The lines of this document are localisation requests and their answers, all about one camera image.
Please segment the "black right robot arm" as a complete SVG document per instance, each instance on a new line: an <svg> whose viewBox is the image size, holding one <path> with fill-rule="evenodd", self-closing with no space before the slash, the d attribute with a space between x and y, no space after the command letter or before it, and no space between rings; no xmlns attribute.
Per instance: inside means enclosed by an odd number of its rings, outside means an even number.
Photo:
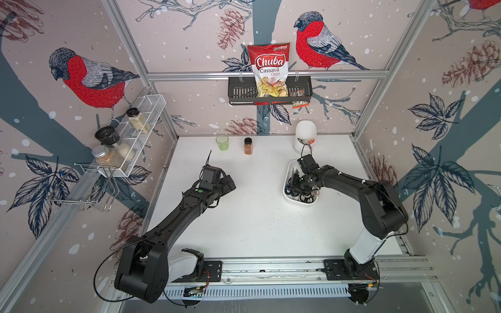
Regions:
<svg viewBox="0 0 501 313"><path fill-rule="evenodd" d="M388 181L365 180L332 166L323 166L311 167L303 175L293 173L284 191L301 200L310 200L322 188L336 190L358 201L364 229L344 253L343 271L350 279L368 275L375 265L375 254L399 229L408 225L408 214L394 186Z"/></svg>

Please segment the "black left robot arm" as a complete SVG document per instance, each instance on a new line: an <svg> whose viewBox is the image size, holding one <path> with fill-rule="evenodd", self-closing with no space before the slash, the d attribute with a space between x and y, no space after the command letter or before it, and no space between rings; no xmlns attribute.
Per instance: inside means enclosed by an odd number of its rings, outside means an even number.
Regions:
<svg viewBox="0 0 501 313"><path fill-rule="evenodd" d="M188 279L196 282L207 277L204 255L193 249L168 259L174 243L187 227L214 202L236 189L230 176L216 183L198 181L183 193L178 206L156 227L143 236L131 236L121 249L114 288L148 303L154 303L167 284Z"/></svg>

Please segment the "white plastic storage box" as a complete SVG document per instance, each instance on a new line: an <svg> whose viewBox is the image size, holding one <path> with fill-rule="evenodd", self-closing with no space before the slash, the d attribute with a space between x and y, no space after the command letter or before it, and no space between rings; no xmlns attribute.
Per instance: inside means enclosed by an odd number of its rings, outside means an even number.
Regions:
<svg viewBox="0 0 501 313"><path fill-rule="evenodd" d="M320 189L316 186L307 186L303 180L302 172L298 162L289 162L283 185L284 199L297 206L313 206L320 195Z"/></svg>

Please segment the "green plastic cup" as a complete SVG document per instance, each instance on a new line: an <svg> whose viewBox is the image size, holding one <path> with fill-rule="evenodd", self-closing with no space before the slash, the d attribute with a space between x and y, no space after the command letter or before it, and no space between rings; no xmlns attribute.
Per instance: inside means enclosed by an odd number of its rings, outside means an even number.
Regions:
<svg viewBox="0 0 501 313"><path fill-rule="evenodd" d="M226 151L229 148L229 137L221 134L216 137L216 143L221 151Z"/></svg>

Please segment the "brown spice bottle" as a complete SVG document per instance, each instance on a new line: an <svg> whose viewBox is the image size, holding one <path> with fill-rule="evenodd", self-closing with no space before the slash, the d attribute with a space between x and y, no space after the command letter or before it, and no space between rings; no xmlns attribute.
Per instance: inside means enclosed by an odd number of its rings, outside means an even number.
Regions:
<svg viewBox="0 0 501 313"><path fill-rule="evenodd" d="M246 155L251 155L253 153L253 140L252 138L244 139L244 150Z"/></svg>

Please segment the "white round container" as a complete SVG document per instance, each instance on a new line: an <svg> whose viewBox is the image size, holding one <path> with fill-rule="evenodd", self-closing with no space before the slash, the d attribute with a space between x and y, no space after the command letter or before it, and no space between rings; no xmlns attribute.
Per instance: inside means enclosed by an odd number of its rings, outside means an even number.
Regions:
<svg viewBox="0 0 501 313"><path fill-rule="evenodd" d="M317 127L312 121L300 121L296 125L296 133L294 140L294 150L297 153L303 151L304 146L313 146L313 143L317 139Z"/></svg>

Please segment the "small snack packet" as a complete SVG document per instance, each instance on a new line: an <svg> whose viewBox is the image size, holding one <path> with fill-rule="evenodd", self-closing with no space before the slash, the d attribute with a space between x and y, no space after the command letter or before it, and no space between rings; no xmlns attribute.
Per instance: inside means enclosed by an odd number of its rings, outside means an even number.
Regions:
<svg viewBox="0 0 501 313"><path fill-rule="evenodd" d="M299 89L297 91L294 91L293 94L294 97L303 97L304 95L305 95L304 89ZM297 100L292 102L292 108L295 110L306 106L309 106L309 101Z"/></svg>

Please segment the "spice jar black lid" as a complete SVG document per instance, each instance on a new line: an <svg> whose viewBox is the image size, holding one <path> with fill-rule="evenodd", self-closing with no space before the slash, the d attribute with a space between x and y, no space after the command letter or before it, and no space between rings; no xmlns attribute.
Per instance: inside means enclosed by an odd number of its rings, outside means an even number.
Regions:
<svg viewBox="0 0 501 313"><path fill-rule="evenodd" d="M148 134L151 130L150 124L147 122L147 119L139 111L138 108L129 108L126 111L126 115L129 118L129 121L133 125L133 127L140 133L140 134Z"/></svg>

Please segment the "spice jar silver lid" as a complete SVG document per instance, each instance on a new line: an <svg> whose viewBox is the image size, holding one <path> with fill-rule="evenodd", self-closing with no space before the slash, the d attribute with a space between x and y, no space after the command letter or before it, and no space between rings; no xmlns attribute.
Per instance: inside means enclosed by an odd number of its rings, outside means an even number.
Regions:
<svg viewBox="0 0 501 313"><path fill-rule="evenodd" d="M124 162L117 152L107 146L96 146L91 150L91 154L95 157L97 164L108 168L120 168Z"/></svg>

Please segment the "red Chuba chips bag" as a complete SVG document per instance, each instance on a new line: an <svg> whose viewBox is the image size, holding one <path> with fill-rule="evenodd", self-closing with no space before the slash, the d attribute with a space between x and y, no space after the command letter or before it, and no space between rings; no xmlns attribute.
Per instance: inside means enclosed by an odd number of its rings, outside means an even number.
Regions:
<svg viewBox="0 0 501 313"><path fill-rule="evenodd" d="M257 85L257 97L287 97L290 44L247 47Z"/></svg>

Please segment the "black grinder jar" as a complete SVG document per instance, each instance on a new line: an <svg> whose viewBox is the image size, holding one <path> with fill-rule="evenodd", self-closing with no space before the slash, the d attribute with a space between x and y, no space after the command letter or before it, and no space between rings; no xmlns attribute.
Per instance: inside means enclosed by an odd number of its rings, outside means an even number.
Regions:
<svg viewBox="0 0 501 313"><path fill-rule="evenodd" d="M104 146L115 150L123 160L129 162L134 159L134 149L127 142L121 139L114 127L106 126L100 128L96 131L95 138Z"/></svg>

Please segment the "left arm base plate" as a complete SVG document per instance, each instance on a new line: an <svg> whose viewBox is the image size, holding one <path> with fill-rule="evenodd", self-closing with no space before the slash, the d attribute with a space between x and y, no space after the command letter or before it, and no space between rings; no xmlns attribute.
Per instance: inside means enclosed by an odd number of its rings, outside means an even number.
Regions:
<svg viewBox="0 0 501 313"><path fill-rule="evenodd" d="M182 282L220 282L223 263L221 261L207 261L197 263L194 271L173 281Z"/></svg>

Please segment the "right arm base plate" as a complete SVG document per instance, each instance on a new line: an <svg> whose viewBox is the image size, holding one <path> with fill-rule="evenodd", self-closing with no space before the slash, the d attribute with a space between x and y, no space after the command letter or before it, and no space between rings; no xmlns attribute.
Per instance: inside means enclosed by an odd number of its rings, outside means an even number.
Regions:
<svg viewBox="0 0 501 313"><path fill-rule="evenodd" d="M323 273L327 280L372 280L380 278L379 271L374 260L366 264L358 264L352 260L327 259L323 261Z"/></svg>

